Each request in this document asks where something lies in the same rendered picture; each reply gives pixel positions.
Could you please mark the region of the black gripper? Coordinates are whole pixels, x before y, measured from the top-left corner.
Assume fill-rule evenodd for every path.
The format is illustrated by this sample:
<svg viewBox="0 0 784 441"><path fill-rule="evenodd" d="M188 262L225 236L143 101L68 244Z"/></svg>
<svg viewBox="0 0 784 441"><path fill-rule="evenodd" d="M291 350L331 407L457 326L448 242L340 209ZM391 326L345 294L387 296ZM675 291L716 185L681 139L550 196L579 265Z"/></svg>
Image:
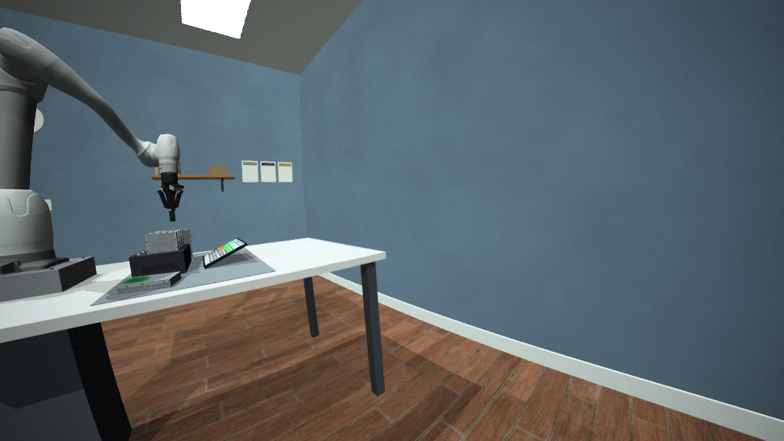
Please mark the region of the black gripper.
<svg viewBox="0 0 784 441"><path fill-rule="evenodd" d="M179 207L179 201L180 201L181 194L183 193L183 190L182 191L172 191L171 189L169 189L169 187L170 187L169 183L178 183L178 175L177 174L161 174L161 180L162 180L162 186L161 186L161 188L159 190L157 190L157 192L159 193L161 201L163 202L163 206L165 208L167 208L167 210L169 211L170 221L175 221L175 211L176 211L176 208ZM163 194L163 192L166 193L167 199L165 198L165 195ZM177 192L177 195L176 195L176 198L175 198L176 192Z"/></svg>

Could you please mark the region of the black status display screen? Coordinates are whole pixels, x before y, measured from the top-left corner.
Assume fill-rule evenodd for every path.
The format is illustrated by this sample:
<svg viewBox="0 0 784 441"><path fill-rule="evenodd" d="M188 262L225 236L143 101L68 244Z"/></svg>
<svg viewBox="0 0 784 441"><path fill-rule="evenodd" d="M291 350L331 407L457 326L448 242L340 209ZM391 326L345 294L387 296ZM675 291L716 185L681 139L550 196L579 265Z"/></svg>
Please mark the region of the black status display screen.
<svg viewBox="0 0 784 441"><path fill-rule="evenodd" d="M236 244L237 243L237 244ZM228 257L229 255L237 252L238 250L247 246L247 243L239 238L234 239L231 243L227 243L222 247L213 250L212 252L203 256L204 268L208 268L220 260ZM224 247L224 248L223 248Z"/></svg>

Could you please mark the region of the grey flat mat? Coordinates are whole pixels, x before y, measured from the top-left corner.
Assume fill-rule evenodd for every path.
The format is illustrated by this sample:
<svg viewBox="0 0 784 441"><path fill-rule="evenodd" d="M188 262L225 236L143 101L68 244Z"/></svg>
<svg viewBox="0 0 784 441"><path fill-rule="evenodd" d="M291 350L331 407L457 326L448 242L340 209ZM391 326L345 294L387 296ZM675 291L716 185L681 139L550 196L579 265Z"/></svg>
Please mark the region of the grey flat mat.
<svg viewBox="0 0 784 441"><path fill-rule="evenodd" d="M112 303L126 299L134 299L148 295L156 295L164 292L177 291L195 286L203 286L276 271L245 247L240 249L238 253L235 252L205 269L203 256L208 253L210 252L194 253L193 257L191 257L192 261L187 273L182 273L181 279L171 287L118 294L117 288L114 286L98 300L92 303L91 306Z"/></svg>

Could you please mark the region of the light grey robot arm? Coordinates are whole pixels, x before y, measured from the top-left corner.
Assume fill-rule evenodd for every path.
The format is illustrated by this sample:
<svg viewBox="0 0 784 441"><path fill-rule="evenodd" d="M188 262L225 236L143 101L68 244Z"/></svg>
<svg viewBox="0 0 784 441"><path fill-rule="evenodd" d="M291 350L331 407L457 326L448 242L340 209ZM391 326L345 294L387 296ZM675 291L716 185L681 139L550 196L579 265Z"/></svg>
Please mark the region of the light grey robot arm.
<svg viewBox="0 0 784 441"><path fill-rule="evenodd" d="M43 100L48 84L92 108L135 151L143 165L159 167L159 174L179 174L177 137L161 134L157 144L137 139L113 108L63 60L32 38L3 27L0 29L0 274L44 270L69 261L56 257L49 207L40 194L30 190L36 106Z"/></svg>

